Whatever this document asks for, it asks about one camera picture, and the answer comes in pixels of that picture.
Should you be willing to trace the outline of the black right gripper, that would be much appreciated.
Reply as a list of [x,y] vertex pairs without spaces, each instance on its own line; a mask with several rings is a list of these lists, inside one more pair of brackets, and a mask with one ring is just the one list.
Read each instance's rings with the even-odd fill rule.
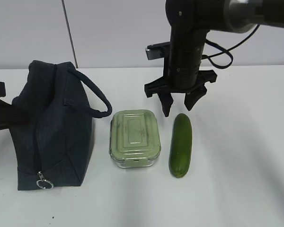
[[214,70],[200,70],[194,77],[174,77],[162,76],[153,82],[144,85],[146,96],[152,97],[158,94],[162,111],[165,117],[169,116],[173,98],[171,93],[186,93],[184,104],[188,111],[194,107],[197,101],[207,93],[205,83],[214,83],[217,74]]

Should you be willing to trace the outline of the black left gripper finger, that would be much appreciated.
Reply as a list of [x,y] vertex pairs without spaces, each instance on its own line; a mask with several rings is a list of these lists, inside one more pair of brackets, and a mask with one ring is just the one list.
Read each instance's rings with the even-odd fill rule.
[[25,111],[0,100],[0,130],[27,123],[28,120]]

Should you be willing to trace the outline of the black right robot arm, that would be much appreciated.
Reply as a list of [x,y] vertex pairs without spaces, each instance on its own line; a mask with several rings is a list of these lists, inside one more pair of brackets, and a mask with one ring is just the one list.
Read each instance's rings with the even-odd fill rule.
[[170,41],[146,47],[149,60],[163,59],[163,75],[144,86],[147,97],[157,94],[162,111],[169,115],[172,94],[183,93],[191,110],[203,97],[207,82],[214,83],[213,70],[200,70],[210,31],[245,33],[254,26],[284,28],[284,0],[168,0],[165,4],[171,27]]

